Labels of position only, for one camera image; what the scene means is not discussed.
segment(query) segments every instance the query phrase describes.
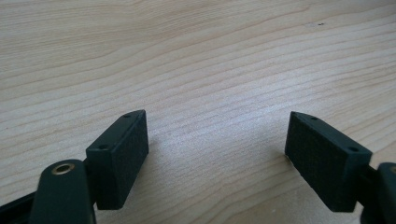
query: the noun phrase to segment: wood grain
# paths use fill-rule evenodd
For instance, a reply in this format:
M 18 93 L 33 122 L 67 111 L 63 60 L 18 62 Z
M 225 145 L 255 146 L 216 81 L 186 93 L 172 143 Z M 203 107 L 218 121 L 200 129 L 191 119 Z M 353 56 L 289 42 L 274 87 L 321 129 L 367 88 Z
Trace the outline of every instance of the wood grain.
M 390 0 L 0 2 L 0 204 L 148 111 L 150 153 L 98 223 L 358 223 L 283 156 L 291 110 L 396 161 Z

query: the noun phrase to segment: small hole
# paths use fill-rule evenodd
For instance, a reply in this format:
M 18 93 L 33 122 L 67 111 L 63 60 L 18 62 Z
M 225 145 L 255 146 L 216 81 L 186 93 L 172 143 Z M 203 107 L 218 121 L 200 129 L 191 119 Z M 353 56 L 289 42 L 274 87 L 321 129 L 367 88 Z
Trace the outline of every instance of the small hole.
M 101 145 L 101 146 L 99 146 L 99 149 L 107 150 L 108 149 L 108 145 Z
M 354 152 L 358 152 L 359 151 L 359 149 L 356 148 L 356 147 L 349 147 L 348 149 L 351 150 L 351 151 L 354 151 Z
M 74 168 L 75 168 L 74 164 L 66 163 L 66 164 L 62 164 L 62 165 L 59 165 L 59 166 L 53 168 L 52 173 L 54 175 L 64 175 L 64 174 L 69 173 Z

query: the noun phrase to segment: light wooden surface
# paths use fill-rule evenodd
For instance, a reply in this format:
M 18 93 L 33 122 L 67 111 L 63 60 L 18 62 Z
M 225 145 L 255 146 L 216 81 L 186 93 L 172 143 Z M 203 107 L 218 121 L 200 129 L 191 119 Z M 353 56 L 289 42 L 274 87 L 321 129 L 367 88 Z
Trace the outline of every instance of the light wooden surface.
M 0 2 L 0 204 L 148 112 L 150 153 L 98 223 L 359 223 L 283 156 L 291 110 L 396 161 L 393 0 Z

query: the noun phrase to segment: table surface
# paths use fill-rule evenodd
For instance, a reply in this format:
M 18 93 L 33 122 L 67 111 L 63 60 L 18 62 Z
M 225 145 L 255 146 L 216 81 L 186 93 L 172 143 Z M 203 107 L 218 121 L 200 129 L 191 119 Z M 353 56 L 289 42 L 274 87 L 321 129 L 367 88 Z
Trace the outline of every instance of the table surface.
M 358 223 L 284 156 L 290 111 L 396 161 L 392 0 L 0 2 L 0 204 L 148 112 L 148 157 L 98 223 Z

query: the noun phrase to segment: screw hole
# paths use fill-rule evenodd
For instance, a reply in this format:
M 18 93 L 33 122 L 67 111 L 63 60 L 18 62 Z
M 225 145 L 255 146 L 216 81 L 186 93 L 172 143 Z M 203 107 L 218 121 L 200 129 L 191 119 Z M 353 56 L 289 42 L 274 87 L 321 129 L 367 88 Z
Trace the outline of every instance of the screw hole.
M 99 146 L 99 149 L 107 150 L 108 149 L 108 145 L 101 145 L 101 146 Z
M 64 175 L 69 173 L 71 170 L 75 168 L 75 165 L 72 163 L 61 164 L 52 170 L 53 175 Z
M 354 152 L 358 152 L 359 151 L 359 149 L 356 148 L 356 147 L 349 147 L 348 149 L 351 150 L 351 151 L 354 151 Z

